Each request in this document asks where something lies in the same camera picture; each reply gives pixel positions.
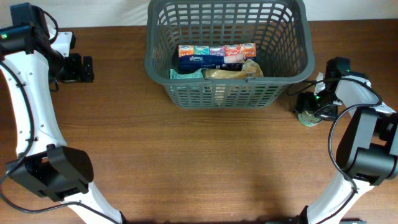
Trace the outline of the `small tin can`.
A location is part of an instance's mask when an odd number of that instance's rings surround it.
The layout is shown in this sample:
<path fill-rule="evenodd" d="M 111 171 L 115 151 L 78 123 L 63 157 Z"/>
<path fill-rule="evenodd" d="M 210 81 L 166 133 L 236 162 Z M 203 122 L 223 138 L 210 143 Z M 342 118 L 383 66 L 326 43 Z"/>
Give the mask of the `small tin can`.
<path fill-rule="evenodd" d="M 316 126 L 322 121 L 322 119 L 315 117 L 313 114 L 308 114 L 306 111 L 299 113 L 297 118 L 306 127 Z"/>

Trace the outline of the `tan vacuum food pouch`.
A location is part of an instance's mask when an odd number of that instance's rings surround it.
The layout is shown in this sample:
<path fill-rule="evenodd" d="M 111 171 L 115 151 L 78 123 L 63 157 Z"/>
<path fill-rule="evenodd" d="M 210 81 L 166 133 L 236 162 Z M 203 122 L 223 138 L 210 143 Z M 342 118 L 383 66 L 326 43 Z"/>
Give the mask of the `tan vacuum food pouch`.
<path fill-rule="evenodd" d="M 247 59 L 243 63 L 241 71 L 208 68 L 202 70 L 202 74 L 205 79 L 247 79 L 264 76 L 260 66 L 252 59 Z"/>

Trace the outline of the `Kleenex tissue multipack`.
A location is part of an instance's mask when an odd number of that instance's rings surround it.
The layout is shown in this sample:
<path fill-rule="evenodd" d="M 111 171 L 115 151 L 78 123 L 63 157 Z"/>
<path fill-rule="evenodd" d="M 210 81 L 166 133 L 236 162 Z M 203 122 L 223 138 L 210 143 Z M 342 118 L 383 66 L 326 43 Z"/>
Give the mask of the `Kleenex tissue multipack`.
<path fill-rule="evenodd" d="M 233 45 L 179 45 L 178 65 L 183 71 L 214 68 L 240 70 L 247 59 L 256 61 L 255 43 Z"/>

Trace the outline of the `teal snack packet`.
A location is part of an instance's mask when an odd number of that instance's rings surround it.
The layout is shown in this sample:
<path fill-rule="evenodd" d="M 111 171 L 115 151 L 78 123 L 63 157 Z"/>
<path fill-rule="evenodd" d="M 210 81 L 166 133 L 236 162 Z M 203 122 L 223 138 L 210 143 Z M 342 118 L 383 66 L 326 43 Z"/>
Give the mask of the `teal snack packet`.
<path fill-rule="evenodd" d="M 203 78 L 203 74 L 200 69 L 194 71 L 193 73 L 178 73 L 176 70 L 171 69 L 170 70 L 170 79 L 171 80 L 185 80 L 185 79 L 194 79 L 194 78 Z M 172 93 L 175 93 L 177 91 L 186 91 L 187 88 L 185 86 L 177 86 L 177 87 L 169 87 L 169 90 Z"/>

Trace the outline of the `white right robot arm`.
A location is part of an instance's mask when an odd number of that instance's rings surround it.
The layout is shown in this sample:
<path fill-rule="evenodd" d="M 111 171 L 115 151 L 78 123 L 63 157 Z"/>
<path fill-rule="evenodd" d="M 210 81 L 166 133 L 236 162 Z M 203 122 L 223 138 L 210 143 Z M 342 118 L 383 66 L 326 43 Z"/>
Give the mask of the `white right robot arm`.
<path fill-rule="evenodd" d="M 327 61 L 326 72 L 296 95 L 294 112 L 303 125 L 332 122 L 328 153 L 336 168 L 325 191 L 296 223 L 342 223 L 365 193 L 397 177 L 397 112 L 342 57 Z"/>

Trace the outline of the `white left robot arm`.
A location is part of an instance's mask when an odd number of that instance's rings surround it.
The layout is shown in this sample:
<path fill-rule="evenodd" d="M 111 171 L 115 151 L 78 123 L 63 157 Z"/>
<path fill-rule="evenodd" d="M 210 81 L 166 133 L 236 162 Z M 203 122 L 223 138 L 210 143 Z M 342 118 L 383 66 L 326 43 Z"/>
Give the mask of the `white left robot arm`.
<path fill-rule="evenodd" d="M 73 51 L 76 38 L 28 2 L 11 6 L 12 26 L 1 30 L 1 72 L 7 81 L 17 129 L 17 159 L 5 178 L 55 208 L 69 207 L 86 223 L 125 223 L 94 183 L 88 154 L 68 147 L 58 127 L 51 92 L 59 83 L 91 83 L 93 59 Z"/>

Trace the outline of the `grey plastic basket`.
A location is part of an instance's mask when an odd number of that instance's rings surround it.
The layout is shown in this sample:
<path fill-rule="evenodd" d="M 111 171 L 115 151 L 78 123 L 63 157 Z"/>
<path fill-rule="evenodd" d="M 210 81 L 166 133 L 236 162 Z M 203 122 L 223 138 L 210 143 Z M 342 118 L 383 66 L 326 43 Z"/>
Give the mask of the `grey plastic basket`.
<path fill-rule="evenodd" d="M 182 108 L 262 108 L 313 72 L 302 0 L 151 1 L 144 66 Z"/>

